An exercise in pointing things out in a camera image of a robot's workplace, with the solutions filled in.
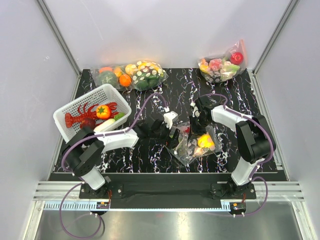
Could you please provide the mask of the yellow toy pear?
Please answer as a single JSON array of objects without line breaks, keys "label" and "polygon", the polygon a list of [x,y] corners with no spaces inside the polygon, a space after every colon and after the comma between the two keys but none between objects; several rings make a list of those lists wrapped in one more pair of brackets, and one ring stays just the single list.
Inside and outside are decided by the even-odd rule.
[{"label": "yellow toy pear", "polygon": [[197,138],[197,145],[200,148],[214,148],[215,147],[215,143],[208,133],[203,134],[202,136]]}]

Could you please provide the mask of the clear zip top bag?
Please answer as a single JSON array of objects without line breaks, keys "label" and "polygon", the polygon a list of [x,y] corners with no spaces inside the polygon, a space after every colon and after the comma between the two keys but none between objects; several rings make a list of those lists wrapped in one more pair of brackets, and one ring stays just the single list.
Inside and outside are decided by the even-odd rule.
[{"label": "clear zip top bag", "polygon": [[215,144],[215,147],[203,148],[202,156],[194,156],[195,148],[199,148],[197,144],[197,138],[199,138],[201,135],[189,136],[190,133],[184,132],[182,130],[182,127],[190,127],[190,124],[187,122],[180,123],[174,127],[180,130],[180,134],[178,137],[179,144],[173,149],[168,149],[167,147],[166,148],[168,149],[169,153],[178,160],[178,163],[183,166],[190,165],[196,158],[216,154],[222,150],[221,143],[219,142],[215,130],[211,125],[208,125],[206,127],[205,134],[210,135]]}]

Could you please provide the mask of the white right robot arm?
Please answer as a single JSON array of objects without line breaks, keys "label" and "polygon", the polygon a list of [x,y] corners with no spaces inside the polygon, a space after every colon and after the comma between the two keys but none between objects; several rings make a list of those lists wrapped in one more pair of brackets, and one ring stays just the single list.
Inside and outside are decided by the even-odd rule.
[{"label": "white right robot arm", "polygon": [[221,124],[235,132],[240,159],[231,173],[227,192],[230,197],[239,198],[254,173],[273,158],[276,150],[266,118],[261,114],[240,113],[227,107],[226,103],[213,103],[208,95],[197,98],[190,108],[190,138],[203,135],[211,124]]}]

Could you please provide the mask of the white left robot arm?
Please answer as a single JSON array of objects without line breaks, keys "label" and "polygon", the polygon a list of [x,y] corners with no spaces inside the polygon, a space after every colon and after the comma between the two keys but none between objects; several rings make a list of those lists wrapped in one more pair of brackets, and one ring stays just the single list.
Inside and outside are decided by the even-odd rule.
[{"label": "white left robot arm", "polygon": [[167,145],[173,140],[170,132],[176,117],[166,113],[162,119],[136,119],[131,126],[120,130],[94,132],[84,127],[67,142],[62,152],[61,166],[87,183],[97,198],[108,193],[107,181],[96,167],[102,153],[121,148],[132,148],[144,139],[155,139]]}]

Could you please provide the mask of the right bag of fake food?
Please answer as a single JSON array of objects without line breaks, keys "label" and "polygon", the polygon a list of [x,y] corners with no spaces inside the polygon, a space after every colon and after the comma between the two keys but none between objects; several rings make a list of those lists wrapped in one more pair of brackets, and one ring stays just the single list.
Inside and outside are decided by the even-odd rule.
[{"label": "right bag of fake food", "polygon": [[[244,60],[241,65],[230,62],[231,54],[241,52]],[[227,82],[240,75],[248,65],[247,51],[243,39],[237,41],[224,54],[200,58],[197,61],[201,75],[209,83]]]}]

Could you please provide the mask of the bag of fake food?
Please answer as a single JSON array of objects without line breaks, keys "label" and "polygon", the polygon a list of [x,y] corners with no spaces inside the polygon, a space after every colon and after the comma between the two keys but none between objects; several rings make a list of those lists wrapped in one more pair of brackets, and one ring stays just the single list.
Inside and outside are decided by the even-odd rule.
[{"label": "bag of fake food", "polygon": [[137,91],[146,91],[153,89],[167,80],[167,72],[160,64],[139,60],[136,63],[127,64],[124,70],[131,76],[133,89]]},{"label": "bag of fake food", "polygon": [[126,73],[123,66],[112,65],[93,68],[90,73],[97,87],[110,84],[120,92],[133,89],[132,78]]},{"label": "bag of fake food", "polygon": [[[244,60],[241,65],[230,62],[231,54],[241,52]],[[237,41],[224,54],[200,58],[197,61],[201,75],[209,83],[227,82],[240,75],[248,65],[247,51],[243,39]]]}]

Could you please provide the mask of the middle bag of fake food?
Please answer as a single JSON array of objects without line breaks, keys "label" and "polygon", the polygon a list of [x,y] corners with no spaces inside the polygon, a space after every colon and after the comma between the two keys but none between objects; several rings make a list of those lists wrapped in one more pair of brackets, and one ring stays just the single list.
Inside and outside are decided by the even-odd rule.
[{"label": "middle bag of fake food", "polygon": [[131,76],[133,89],[137,91],[146,91],[153,89],[167,80],[167,72],[160,64],[139,60],[136,63],[127,64],[124,70]]}]

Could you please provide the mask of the left bag of fake food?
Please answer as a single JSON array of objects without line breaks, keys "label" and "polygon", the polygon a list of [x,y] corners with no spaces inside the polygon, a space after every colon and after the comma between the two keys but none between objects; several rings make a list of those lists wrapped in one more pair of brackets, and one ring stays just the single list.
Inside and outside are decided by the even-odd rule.
[{"label": "left bag of fake food", "polygon": [[120,92],[133,89],[132,78],[126,73],[123,66],[112,65],[93,68],[90,73],[97,87],[110,84]]}]

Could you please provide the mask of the red toy lobster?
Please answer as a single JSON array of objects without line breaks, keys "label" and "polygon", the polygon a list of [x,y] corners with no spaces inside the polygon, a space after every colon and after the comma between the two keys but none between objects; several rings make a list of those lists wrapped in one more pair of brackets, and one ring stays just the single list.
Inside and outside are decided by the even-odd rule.
[{"label": "red toy lobster", "polygon": [[96,116],[96,109],[97,107],[101,106],[101,105],[107,105],[110,110],[111,110],[111,116],[109,119],[112,119],[113,117],[115,117],[119,112],[117,112],[117,103],[116,102],[110,102],[107,104],[93,104],[89,107],[87,107],[88,102],[86,102],[83,105],[83,108],[81,110],[82,105],[80,104],[77,108],[77,116],[72,116],[69,112],[67,112],[64,115],[64,122],[67,128],[71,128],[74,124],[76,123],[80,123],[79,127],[82,128],[85,125],[87,126],[98,126],[99,123],[96,123],[96,121],[98,120],[103,120],[103,119],[98,119]]}]

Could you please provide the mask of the orange toy tomato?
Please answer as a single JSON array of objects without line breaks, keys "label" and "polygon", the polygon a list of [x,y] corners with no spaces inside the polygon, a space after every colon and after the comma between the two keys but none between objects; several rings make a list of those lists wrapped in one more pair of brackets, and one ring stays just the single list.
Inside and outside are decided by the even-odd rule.
[{"label": "orange toy tomato", "polygon": [[108,120],[111,117],[111,109],[107,105],[100,105],[96,109],[96,117],[101,120]]}]

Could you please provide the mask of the orange toy orange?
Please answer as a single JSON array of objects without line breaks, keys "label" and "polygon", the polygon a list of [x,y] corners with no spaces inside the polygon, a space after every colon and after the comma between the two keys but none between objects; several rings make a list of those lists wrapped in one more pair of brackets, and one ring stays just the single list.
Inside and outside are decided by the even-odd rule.
[{"label": "orange toy orange", "polygon": [[132,79],[129,75],[123,74],[118,78],[119,84],[123,87],[129,87],[132,83]]}]

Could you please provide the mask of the white plastic basket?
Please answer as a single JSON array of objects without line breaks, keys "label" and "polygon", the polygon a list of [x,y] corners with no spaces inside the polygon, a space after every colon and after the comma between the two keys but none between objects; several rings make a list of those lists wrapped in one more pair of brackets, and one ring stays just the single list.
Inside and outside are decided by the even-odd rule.
[{"label": "white plastic basket", "polygon": [[124,116],[109,125],[105,130],[111,131],[124,124],[132,110],[125,98],[111,84],[103,84],[90,92],[76,98],[68,104],[62,106],[53,113],[55,124],[65,142],[68,142],[80,130],[80,122],[74,122],[67,127],[65,115],[70,115],[70,120],[80,120],[82,115],[86,117],[89,113],[95,113],[100,105],[116,103],[115,112],[124,113]]}]

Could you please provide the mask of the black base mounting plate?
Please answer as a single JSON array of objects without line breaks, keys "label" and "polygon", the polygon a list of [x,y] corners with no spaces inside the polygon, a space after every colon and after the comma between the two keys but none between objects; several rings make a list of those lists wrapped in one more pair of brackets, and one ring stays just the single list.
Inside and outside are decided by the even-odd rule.
[{"label": "black base mounting plate", "polygon": [[106,184],[80,188],[81,199],[111,200],[111,208],[138,210],[213,209],[220,201],[256,200],[249,184],[244,192],[226,193],[229,173],[105,173]]}]

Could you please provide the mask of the red toy apple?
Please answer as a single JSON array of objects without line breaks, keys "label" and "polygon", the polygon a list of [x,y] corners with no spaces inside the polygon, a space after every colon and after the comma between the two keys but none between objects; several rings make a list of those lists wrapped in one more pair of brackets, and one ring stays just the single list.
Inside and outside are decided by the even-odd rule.
[{"label": "red toy apple", "polygon": [[244,61],[244,56],[241,52],[234,52],[231,54],[229,61],[234,65],[241,65]]}]

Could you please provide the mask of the green toy pumpkin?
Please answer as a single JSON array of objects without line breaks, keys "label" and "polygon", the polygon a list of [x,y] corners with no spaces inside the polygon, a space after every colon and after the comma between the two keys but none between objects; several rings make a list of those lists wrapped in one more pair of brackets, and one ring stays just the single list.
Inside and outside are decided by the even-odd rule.
[{"label": "green toy pumpkin", "polygon": [[101,72],[98,75],[97,80],[101,84],[110,84],[113,87],[117,87],[117,85],[118,85],[118,77],[112,71]]}]

